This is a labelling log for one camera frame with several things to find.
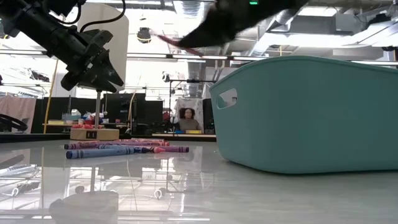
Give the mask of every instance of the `person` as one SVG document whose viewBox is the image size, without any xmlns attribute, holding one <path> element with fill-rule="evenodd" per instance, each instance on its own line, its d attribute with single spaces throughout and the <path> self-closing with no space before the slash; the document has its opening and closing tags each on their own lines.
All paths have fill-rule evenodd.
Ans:
<svg viewBox="0 0 398 224">
<path fill-rule="evenodd" d="M 195 110 L 192 108 L 180 109 L 180 130 L 201 130 L 199 122 L 195 120 Z"/>
</svg>

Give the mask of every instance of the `purple crayon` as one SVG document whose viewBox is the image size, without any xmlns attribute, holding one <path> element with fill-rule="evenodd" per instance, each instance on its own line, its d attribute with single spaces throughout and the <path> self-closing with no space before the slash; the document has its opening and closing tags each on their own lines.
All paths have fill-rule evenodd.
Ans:
<svg viewBox="0 0 398 224">
<path fill-rule="evenodd" d="M 153 150 L 155 148 L 164 149 L 165 152 L 189 152 L 189 147 L 185 146 L 112 146 L 112 145 L 102 145 L 98 149 L 134 149 L 134 150 Z"/>
<path fill-rule="evenodd" d="M 120 141 L 110 141 L 110 142 L 81 142 L 76 144 L 65 144 L 64 149 L 92 149 L 98 148 L 102 145 L 110 146 L 169 146 L 168 142 L 120 142 Z"/>
</svg>

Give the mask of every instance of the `fabric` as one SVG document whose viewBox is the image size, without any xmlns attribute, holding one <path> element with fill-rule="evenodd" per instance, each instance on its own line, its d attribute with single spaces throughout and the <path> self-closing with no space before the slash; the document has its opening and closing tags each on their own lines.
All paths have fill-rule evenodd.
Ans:
<svg viewBox="0 0 398 224">
<path fill-rule="evenodd" d="M 187 130 L 201 130 L 199 122 L 195 119 L 180 119 L 180 129 L 181 131 Z"/>
<path fill-rule="evenodd" d="M 35 113 L 36 99 L 13 96 L 0 97 L 0 114 L 12 116 L 27 125 L 26 134 L 30 134 Z"/>
<path fill-rule="evenodd" d="M 202 99 L 191 99 L 191 98 L 179 98 L 175 104 L 174 109 L 176 110 L 176 117 L 179 118 L 179 111 L 181 108 L 192 108 L 195 110 L 195 120 L 198 121 L 201 131 L 203 129 L 203 100 Z"/>
</svg>

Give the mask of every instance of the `yellow pole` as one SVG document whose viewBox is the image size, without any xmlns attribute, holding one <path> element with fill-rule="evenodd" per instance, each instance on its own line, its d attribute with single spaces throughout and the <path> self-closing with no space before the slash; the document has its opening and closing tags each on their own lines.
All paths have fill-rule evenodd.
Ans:
<svg viewBox="0 0 398 224">
<path fill-rule="evenodd" d="M 43 134 L 45 134 L 45 133 L 47 132 L 47 122 L 48 122 L 48 118 L 49 118 L 49 109 L 50 109 L 50 103 L 51 103 L 52 89 L 53 89 L 53 87 L 54 87 L 55 76 L 56 76 L 57 70 L 58 70 L 58 62 L 59 62 L 59 60 L 57 59 L 57 62 L 56 62 L 56 64 L 55 64 L 54 74 L 52 75 L 50 96 L 49 96 L 49 100 L 48 100 L 48 102 L 47 102 L 47 108 L 45 109 L 44 131 L 43 131 Z"/>
</svg>

